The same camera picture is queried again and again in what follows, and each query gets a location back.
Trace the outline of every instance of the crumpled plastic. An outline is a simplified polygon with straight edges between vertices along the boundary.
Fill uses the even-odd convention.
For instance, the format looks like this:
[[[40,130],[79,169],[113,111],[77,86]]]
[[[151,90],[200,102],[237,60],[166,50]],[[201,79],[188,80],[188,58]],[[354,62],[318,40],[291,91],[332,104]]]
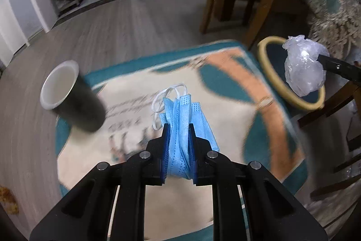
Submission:
[[[326,47],[305,39],[304,35],[289,36],[282,47],[288,52],[285,77],[291,89],[299,97],[320,89],[326,80],[326,71],[317,58],[320,54],[330,56]]]

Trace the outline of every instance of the surgical mask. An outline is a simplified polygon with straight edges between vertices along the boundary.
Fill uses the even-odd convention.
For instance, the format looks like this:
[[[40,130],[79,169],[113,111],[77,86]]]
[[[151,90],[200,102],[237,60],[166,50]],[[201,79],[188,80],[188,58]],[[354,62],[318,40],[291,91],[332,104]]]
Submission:
[[[178,87],[184,87],[181,96]],[[176,92],[176,99],[171,101],[167,95],[171,91]],[[170,86],[157,94],[152,103],[152,111],[155,113],[153,128],[159,130],[165,123],[170,127],[169,162],[167,174],[190,179],[190,159],[188,152],[188,128],[194,125],[197,137],[209,141],[212,150],[219,151],[212,130],[201,110],[200,103],[192,103],[191,95],[187,94],[184,84]],[[161,126],[157,127],[159,116]]]

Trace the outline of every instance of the silver rivet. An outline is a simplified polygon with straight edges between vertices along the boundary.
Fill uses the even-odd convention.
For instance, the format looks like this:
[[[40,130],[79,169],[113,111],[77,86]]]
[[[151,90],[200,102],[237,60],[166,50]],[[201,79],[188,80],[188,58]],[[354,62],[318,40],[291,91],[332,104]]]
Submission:
[[[255,170],[259,170],[261,168],[261,166],[262,166],[261,163],[255,161],[255,160],[250,163],[250,167]]]
[[[108,163],[107,162],[105,162],[105,161],[102,161],[101,163],[98,163],[97,165],[96,165],[96,168],[98,169],[98,170],[100,170],[100,171],[103,171],[103,170],[105,170],[107,167],[108,167]]]
[[[142,151],[140,154],[139,154],[140,158],[142,159],[147,159],[149,158],[150,156],[150,152],[149,151]]]
[[[208,152],[207,152],[207,156],[208,156],[210,159],[215,159],[215,158],[218,156],[218,152],[216,152],[216,151],[214,151],[214,150],[208,151]]]

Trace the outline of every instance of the gray wood floor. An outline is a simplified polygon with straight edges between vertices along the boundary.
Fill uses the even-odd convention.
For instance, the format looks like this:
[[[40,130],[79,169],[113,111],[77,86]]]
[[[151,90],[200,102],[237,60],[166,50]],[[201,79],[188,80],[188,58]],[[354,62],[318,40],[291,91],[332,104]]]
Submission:
[[[87,73],[141,56],[239,39],[239,21],[230,28],[214,21],[211,27],[218,31],[198,32],[205,1],[116,0],[35,38],[10,63],[0,79],[0,185],[15,194],[20,214],[12,220],[26,237],[60,200],[55,116],[39,103],[46,76],[68,59]]]

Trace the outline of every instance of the white ear loop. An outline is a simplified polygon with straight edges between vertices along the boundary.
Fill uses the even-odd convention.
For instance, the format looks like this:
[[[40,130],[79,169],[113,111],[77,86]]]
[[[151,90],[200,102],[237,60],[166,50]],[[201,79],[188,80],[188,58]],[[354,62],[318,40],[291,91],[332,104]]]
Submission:
[[[154,100],[152,102],[152,111],[154,113],[154,119],[153,119],[153,129],[154,130],[159,130],[162,127],[162,125],[160,125],[159,127],[156,126],[156,120],[157,120],[158,114],[161,113],[164,110],[163,98],[167,97],[167,95],[170,92],[172,92],[172,90],[175,90],[176,93],[177,93],[177,99],[179,99],[181,97],[181,95],[179,94],[179,91],[177,90],[177,87],[180,87],[180,86],[184,87],[183,95],[187,95],[187,93],[188,93],[187,87],[183,83],[179,83],[179,84],[172,85],[172,86],[170,86],[168,88],[163,89],[154,98]],[[158,104],[158,107],[156,107],[156,102],[158,101],[159,98],[161,98],[161,101]]]

